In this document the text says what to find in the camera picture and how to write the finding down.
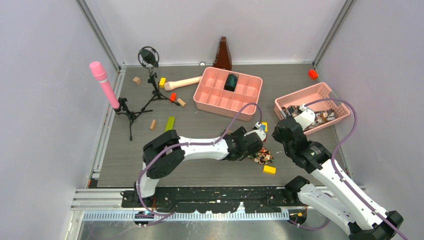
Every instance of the pink cylinder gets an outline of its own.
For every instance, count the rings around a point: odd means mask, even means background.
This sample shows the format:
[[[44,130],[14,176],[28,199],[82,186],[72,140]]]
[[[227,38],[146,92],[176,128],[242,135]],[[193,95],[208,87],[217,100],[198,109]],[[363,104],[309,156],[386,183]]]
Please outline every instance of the pink cylinder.
[[[106,71],[103,68],[103,65],[98,61],[94,61],[90,63],[90,69],[94,78],[97,79],[98,83],[103,89],[103,92],[109,100],[112,108],[118,109],[120,104],[118,102],[117,96],[114,93],[114,90],[112,89],[111,84],[108,81],[108,76],[106,75]]]

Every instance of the robotic arm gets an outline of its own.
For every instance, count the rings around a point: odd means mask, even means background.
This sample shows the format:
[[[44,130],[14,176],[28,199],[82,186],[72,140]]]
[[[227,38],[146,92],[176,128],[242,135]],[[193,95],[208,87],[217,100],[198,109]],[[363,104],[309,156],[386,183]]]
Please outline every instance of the robotic arm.
[[[396,228],[403,222],[402,216],[397,211],[388,212],[367,196],[343,172],[337,161],[335,167],[341,172],[342,178],[336,174],[330,160],[331,153],[321,143],[307,140],[303,130],[314,119],[305,117],[310,115],[310,109],[303,106],[303,110],[304,112],[294,118],[279,121],[272,137],[283,145],[285,154],[298,167],[305,169],[308,174],[328,187],[338,200],[324,194],[301,176],[297,176],[285,186],[287,193],[292,196],[292,200],[300,201],[324,214],[342,228],[349,235],[350,240],[391,239],[396,234],[395,231],[382,221],[377,213],[383,215]],[[348,188],[345,181],[376,210],[371,211]]]
[[[244,127],[240,127],[236,131],[226,134],[218,142],[216,141],[219,137],[194,139],[178,136],[175,130],[166,131],[143,147],[143,169],[167,146],[178,143],[184,143],[184,145],[173,148],[172,151],[161,156],[141,176],[141,197],[153,196],[159,179],[168,176],[183,161],[195,159],[241,161],[247,156],[259,152],[266,138],[265,131],[259,127],[258,123],[252,131],[247,132]]]

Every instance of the tripod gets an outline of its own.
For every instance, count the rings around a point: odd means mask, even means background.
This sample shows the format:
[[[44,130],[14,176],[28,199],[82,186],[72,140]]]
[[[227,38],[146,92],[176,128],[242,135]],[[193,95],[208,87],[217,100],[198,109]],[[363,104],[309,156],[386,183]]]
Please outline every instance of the tripod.
[[[144,105],[144,107],[141,109],[142,112],[151,112],[153,110],[148,110],[145,111],[146,107],[152,102],[152,101],[156,101],[156,100],[169,100],[171,103],[174,103],[175,105],[179,106],[180,104],[176,101],[172,101],[171,99],[169,99],[168,97],[164,96],[158,88],[158,85],[156,85],[156,80],[155,78],[158,78],[158,75],[155,73],[153,73],[153,70],[151,68],[148,69],[148,77],[149,79],[147,80],[147,82],[149,84],[152,84],[154,87],[154,91],[152,91],[151,93],[153,94],[153,96],[150,98],[150,100],[146,103],[146,105]]]
[[[133,112],[130,111],[128,109],[128,106],[126,104],[127,99],[126,98],[118,98],[118,102],[119,102],[119,108],[118,109],[114,109],[117,115],[125,115],[128,120],[129,120],[129,140],[132,141],[133,140],[133,133],[132,133],[132,128],[131,126],[133,125],[134,121],[142,114],[142,113],[148,113],[151,112],[153,110],[145,110],[146,106],[143,107],[143,109],[141,111],[137,111],[137,112]]]

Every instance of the black microphone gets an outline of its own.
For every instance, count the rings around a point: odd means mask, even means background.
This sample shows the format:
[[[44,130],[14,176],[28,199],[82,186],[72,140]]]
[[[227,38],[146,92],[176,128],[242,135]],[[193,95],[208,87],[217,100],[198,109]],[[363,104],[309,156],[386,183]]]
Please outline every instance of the black microphone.
[[[159,67],[159,63],[156,61],[155,55],[151,51],[147,49],[141,50],[141,57],[147,64],[151,64],[154,68]]]

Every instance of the pink tray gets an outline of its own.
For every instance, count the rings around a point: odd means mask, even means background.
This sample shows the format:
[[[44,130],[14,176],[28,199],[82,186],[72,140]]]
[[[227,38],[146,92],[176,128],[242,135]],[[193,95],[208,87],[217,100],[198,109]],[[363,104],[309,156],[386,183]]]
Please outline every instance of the pink tray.
[[[234,92],[224,90],[224,84],[229,74],[238,77]],[[260,77],[207,67],[193,99],[196,107],[200,110],[233,118],[245,104],[258,103],[261,88],[262,79]],[[256,106],[250,105],[241,112],[237,119],[250,121],[255,111]]]
[[[329,97],[331,88],[324,82],[312,85],[310,87],[304,88],[299,91],[295,91],[288,95],[279,97],[275,100],[274,112],[277,114],[278,118],[282,120],[284,117],[281,113],[282,107],[296,106],[301,104],[307,104],[318,99],[325,99]],[[333,121],[329,121],[317,127],[314,127],[310,130],[305,131],[306,135],[315,133],[320,129],[324,129],[328,126],[340,122],[342,119],[346,118],[351,114],[351,111],[342,103],[337,106],[333,101],[321,101],[309,106],[314,111],[324,111],[328,109],[333,109],[337,118]]]

